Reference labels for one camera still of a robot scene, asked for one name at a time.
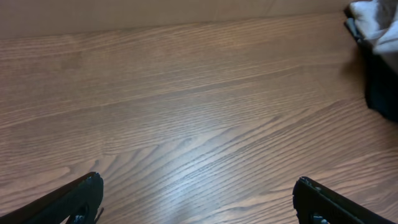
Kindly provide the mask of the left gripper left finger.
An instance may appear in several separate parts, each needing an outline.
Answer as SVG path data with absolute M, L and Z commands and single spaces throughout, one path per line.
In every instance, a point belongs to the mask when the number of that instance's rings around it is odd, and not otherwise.
M 98 222 L 103 209 L 104 182 L 89 172 L 53 192 L 1 217 L 1 223 L 53 224 Z

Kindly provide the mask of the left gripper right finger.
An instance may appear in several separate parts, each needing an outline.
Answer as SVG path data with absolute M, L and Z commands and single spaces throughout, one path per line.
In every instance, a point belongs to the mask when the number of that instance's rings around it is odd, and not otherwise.
M 395 224 L 308 177 L 296 182 L 293 205 L 300 224 Z

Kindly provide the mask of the beige shorts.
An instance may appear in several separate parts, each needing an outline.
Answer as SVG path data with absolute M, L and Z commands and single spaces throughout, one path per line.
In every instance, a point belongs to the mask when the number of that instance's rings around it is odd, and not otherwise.
M 397 71 L 397 0 L 353 1 L 354 24 L 371 52 Z

